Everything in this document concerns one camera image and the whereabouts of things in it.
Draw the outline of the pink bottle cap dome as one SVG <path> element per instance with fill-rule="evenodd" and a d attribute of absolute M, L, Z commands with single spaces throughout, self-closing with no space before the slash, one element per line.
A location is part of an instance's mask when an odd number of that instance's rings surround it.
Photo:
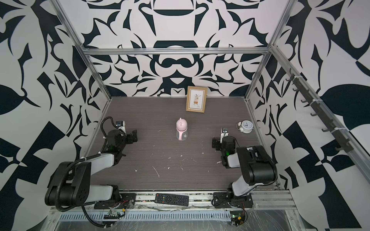
<path fill-rule="evenodd" d="M 179 118 L 176 122 L 176 129 L 178 131 L 186 131 L 188 129 L 188 122 L 183 118 Z"/>

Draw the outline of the clear baby bottle body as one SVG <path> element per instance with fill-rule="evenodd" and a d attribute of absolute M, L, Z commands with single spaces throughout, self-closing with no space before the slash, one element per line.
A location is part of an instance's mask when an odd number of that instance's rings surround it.
<path fill-rule="evenodd" d="M 188 138 L 188 131 L 176 131 L 176 137 L 179 141 L 185 141 Z"/>

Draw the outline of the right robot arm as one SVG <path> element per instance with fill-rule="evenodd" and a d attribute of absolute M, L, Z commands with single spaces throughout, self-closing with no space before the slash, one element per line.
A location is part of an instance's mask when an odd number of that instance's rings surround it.
<path fill-rule="evenodd" d="M 230 184 L 227 196 L 244 197 L 259 186 L 269 186 L 278 179 L 278 171 L 272 158 L 261 145 L 241 147 L 234 137 L 212 139 L 212 148 L 221 152 L 225 168 L 240 168 L 241 176 Z"/>

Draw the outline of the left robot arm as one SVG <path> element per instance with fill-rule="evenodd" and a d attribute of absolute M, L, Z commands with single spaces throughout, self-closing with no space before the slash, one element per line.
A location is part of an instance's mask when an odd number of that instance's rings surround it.
<path fill-rule="evenodd" d="M 91 203 L 108 202 L 113 208 L 122 203 L 118 186 L 92 185 L 91 176 L 117 165 L 128 144 L 138 141 L 137 131 L 126 132 L 124 121 L 104 118 L 100 124 L 104 143 L 101 150 L 73 162 L 61 163 L 52 175 L 44 198 L 46 205 L 66 212 Z"/>

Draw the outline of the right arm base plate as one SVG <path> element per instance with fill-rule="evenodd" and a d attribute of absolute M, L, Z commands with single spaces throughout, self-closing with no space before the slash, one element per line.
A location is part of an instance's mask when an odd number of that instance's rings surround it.
<path fill-rule="evenodd" d="M 227 193 L 213 193 L 211 204 L 215 208 L 252 208 L 253 200 L 250 194 L 236 197 Z"/>

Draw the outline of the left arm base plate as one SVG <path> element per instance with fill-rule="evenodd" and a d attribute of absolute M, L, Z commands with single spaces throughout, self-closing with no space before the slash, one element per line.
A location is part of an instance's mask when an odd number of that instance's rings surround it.
<path fill-rule="evenodd" d="M 110 200 L 97 202 L 94 209 L 131 209 L 135 201 L 135 193 L 120 193 L 119 197 L 112 196 Z"/>

